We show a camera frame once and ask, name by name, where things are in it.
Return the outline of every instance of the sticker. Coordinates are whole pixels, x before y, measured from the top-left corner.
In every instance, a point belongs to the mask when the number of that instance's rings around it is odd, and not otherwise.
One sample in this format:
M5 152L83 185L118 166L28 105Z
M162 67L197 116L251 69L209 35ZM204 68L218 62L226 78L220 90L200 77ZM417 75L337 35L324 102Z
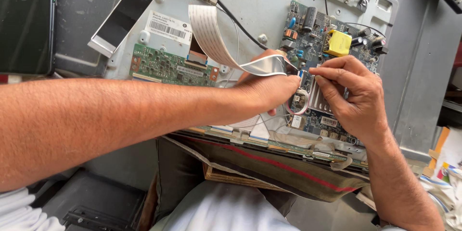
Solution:
M292 119L292 127L299 128L300 127L300 122L302 121L302 117L298 115L294 115Z
M161 13L151 11L145 31L173 39L179 43L191 45L191 24L182 22Z
M337 120L334 120L332 118L327 118L325 116L323 116L321 118L321 124L323 125L328 125L328 126L332 126L332 127L337 127L337 123L338 121Z
M322 153L322 152L317 152L317 151L313 151L313 154L319 155L319 156L324 156L324 157L330 157L330 154Z
M189 69L189 68L183 68L183 67L180 67L180 66L176 67L176 70L186 72L186 73L189 73L189 74L193 74L193 75L197 75L197 76L204 76L204 73L202 73L202 72L199 72L199 71L196 71L196 70L193 70L193 69Z

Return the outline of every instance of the hand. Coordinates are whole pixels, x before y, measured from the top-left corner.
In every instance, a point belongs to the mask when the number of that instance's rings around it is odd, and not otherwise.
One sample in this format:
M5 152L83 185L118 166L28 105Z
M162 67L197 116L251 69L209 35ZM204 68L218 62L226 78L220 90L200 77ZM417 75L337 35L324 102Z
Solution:
M266 50L262 54L254 57L252 61L269 55L280 54L275 50ZM251 106L256 106L258 113L268 111L268 114L274 116L276 107L286 102L300 86L300 77L297 75L272 75L272 76L254 76L244 72L235 89L242 91Z
M319 68L310 68L316 75L324 98L342 127L366 146L379 138L390 136L384 105L384 89L380 77L370 72L357 58L345 56L324 62ZM343 98L336 84L347 87L348 99Z

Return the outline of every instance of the blue capacitor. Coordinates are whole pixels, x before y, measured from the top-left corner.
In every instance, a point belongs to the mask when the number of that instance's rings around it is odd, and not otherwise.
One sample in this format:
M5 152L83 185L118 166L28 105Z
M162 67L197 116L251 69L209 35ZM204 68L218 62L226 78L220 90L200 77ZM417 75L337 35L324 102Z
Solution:
M295 17L292 17L292 20L290 20L289 23L289 29L291 29L295 25Z

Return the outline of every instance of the gray trousers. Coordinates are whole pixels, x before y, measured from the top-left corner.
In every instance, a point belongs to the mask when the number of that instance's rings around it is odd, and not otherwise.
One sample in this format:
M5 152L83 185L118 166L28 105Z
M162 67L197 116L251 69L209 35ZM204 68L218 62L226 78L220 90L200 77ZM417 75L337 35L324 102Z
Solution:
M155 222L172 213L181 200L197 185L205 181L202 162L176 144L159 138L157 143L157 195ZM285 217L297 195L259 188L270 204Z

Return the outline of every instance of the yellow transformer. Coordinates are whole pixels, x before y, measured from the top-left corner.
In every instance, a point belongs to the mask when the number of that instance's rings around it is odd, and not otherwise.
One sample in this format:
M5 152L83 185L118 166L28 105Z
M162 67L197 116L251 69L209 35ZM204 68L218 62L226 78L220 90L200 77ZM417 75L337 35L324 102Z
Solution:
M351 36L336 30L329 32L332 36L329 39L329 48L324 52L332 56L342 57L350 52Z

